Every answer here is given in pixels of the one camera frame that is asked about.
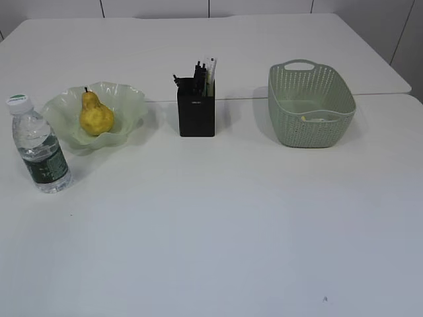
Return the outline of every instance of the woven basket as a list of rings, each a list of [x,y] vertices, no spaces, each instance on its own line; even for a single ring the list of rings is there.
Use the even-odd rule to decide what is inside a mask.
[[[308,70],[286,66],[305,63]],[[279,141],[288,147],[331,147],[344,135],[356,103],[332,67],[296,59],[269,72],[269,113]]]

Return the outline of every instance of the bottle cap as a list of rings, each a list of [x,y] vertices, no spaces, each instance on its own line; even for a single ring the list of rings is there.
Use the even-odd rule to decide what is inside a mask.
[[[29,97],[25,94],[16,94],[6,101],[11,114],[24,114],[34,108]]]

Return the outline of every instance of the green label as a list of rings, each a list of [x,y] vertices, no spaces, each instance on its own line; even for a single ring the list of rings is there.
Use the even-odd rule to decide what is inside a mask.
[[[24,162],[32,179],[37,184],[55,182],[62,178],[69,169],[60,147],[52,156],[41,162],[30,162],[29,160],[24,160]]]

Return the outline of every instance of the yellow pear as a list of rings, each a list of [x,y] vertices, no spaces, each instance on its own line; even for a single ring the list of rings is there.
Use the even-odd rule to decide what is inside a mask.
[[[100,102],[98,96],[92,91],[82,95],[82,110],[79,115],[79,124],[90,135],[100,135],[112,129],[113,111]]]

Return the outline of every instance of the black pen holder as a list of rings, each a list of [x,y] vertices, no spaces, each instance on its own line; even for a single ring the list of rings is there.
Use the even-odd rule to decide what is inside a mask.
[[[180,78],[178,88],[179,133],[181,137],[214,137],[215,88],[213,96],[193,95],[193,78]]]

